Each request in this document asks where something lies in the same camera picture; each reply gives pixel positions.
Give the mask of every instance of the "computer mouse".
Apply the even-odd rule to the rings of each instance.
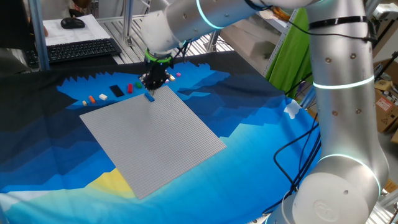
[[[61,26],[64,29],[79,29],[84,28],[86,25],[81,19],[69,17],[62,19]]]

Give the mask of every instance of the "white paper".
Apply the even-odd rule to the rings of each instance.
[[[111,38],[93,15],[82,16],[79,19],[86,24],[86,27],[82,29],[64,29],[61,27],[61,19],[43,21],[44,27],[49,33],[49,36],[45,38],[46,45]]]

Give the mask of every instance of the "green cloth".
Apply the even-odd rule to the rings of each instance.
[[[308,30],[308,17],[305,9],[298,10],[294,24]],[[276,88],[289,91],[312,71],[309,46],[308,34],[292,26],[267,72],[266,79]],[[288,96],[295,98],[296,93],[297,88]]]

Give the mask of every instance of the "gray lego baseplate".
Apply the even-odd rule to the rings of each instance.
[[[142,199],[199,165],[225,144],[167,86],[80,118]]]

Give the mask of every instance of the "keyboard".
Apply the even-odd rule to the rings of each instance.
[[[88,40],[70,44],[47,46],[49,63],[66,62],[100,55],[117,55],[122,52],[114,39]],[[30,68],[38,68],[36,50],[24,51],[25,60]]]

